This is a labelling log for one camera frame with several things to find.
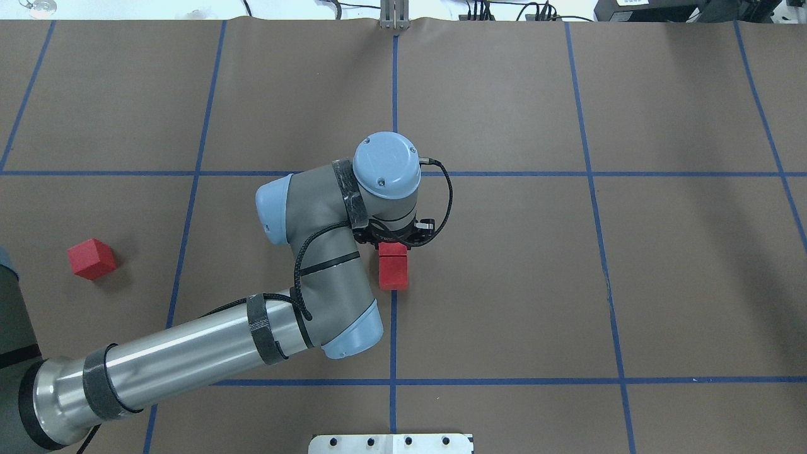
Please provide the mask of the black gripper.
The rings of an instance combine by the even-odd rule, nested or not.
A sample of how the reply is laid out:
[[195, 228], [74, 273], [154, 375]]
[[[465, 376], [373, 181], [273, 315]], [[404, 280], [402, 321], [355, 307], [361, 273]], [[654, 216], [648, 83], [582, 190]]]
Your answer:
[[412, 249], [423, 247], [433, 240], [436, 236], [436, 221], [431, 218], [413, 218], [402, 229], [392, 230], [380, 219], [353, 214], [352, 235], [357, 243], [371, 244], [377, 249], [382, 242], [398, 242]]

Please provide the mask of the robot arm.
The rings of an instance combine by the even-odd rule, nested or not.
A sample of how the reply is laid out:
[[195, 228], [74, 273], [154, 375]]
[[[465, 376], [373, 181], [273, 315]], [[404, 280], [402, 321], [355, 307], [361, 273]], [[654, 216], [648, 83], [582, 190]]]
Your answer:
[[409, 139], [376, 132], [354, 157], [262, 185], [255, 204], [275, 245], [290, 245], [293, 284], [81, 359], [45, 359], [8, 251], [2, 251], [2, 452], [86, 445], [105, 422], [312, 347], [330, 359], [380, 341], [383, 322], [360, 243], [421, 247], [443, 229], [416, 219], [422, 157]]

